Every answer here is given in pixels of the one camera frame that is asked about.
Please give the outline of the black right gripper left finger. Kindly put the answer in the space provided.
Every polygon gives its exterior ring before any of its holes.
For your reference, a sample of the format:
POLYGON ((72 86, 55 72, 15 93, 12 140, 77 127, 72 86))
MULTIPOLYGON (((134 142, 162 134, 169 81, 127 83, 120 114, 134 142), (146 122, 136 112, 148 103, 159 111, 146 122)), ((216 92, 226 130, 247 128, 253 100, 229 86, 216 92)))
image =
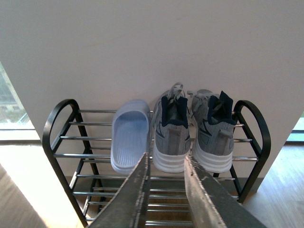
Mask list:
POLYGON ((150 193, 150 159, 144 153, 90 228, 143 228, 150 193))

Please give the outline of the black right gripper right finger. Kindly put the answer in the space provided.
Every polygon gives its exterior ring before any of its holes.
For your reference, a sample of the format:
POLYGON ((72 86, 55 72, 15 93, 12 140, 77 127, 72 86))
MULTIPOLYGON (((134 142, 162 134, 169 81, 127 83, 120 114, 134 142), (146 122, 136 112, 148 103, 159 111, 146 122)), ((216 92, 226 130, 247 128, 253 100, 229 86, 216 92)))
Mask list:
POLYGON ((264 228, 194 159, 184 162, 186 196, 195 228, 264 228))

